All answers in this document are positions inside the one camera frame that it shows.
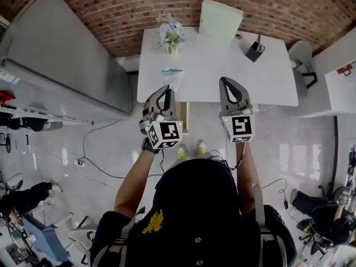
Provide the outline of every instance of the red object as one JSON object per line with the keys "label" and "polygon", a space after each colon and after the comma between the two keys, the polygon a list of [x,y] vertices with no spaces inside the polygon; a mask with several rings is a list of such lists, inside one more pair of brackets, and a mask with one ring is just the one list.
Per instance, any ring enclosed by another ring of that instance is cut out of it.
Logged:
{"label": "red object", "polygon": [[337,69],[337,72],[338,72],[339,74],[342,74],[342,73],[344,73],[345,71],[351,70],[351,69],[352,69],[352,65],[351,65],[351,63],[349,63],[348,65],[345,65],[345,66],[343,66],[343,67]]}
{"label": "red object", "polygon": [[9,101],[12,99],[16,99],[16,98],[14,96],[12,96],[11,94],[9,94],[8,92],[0,91],[0,104],[2,106],[5,105],[6,101]]}

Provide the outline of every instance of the refrigerator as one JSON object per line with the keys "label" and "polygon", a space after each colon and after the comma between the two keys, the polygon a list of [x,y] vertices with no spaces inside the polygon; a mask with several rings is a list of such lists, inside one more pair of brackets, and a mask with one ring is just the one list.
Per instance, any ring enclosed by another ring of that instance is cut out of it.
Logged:
{"label": "refrigerator", "polygon": [[106,122],[129,117],[129,75],[64,0],[32,0],[0,43],[0,91],[39,115]]}

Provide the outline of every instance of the yellow embroidered logo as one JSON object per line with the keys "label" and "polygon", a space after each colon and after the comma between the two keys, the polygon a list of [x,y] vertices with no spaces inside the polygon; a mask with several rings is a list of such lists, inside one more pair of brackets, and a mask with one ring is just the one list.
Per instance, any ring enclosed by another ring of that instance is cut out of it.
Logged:
{"label": "yellow embroidered logo", "polygon": [[146,227],[142,231],[142,233],[150,234],[153,231],[159,231],[162,227],[162,222],[163,222],[163,212],[162,212],[162,210],[160,210],[160,213],[155,212],[155,214],[151,217],[148,227]]}

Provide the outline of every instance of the electrical outlet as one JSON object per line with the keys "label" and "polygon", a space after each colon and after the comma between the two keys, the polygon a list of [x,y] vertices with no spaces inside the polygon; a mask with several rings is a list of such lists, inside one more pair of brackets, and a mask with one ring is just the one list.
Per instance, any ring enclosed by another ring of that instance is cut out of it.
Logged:
{"label": "electrical outlet", "polygon": [[80,166],[80,167],[84,167],[85,163],[81,160],[79,161],[78,159],[74,159],[74,164]]}

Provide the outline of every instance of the brick wall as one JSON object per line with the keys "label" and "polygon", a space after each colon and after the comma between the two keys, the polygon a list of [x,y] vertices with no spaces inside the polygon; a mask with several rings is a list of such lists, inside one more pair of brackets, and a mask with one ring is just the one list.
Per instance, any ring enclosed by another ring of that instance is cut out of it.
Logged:
{"label": "brick wall", "polygon": [[[30,0],[0,0],[8,20]],[[184,26],[198,26],[202,0],[65,0],[114,57],[140,53],[145,28],[157,27],[166,9]],[[356,0],[215,0],[241,9],[243,31],[291,44],[304,39],[319,52],[341,38],[356,21]]]}

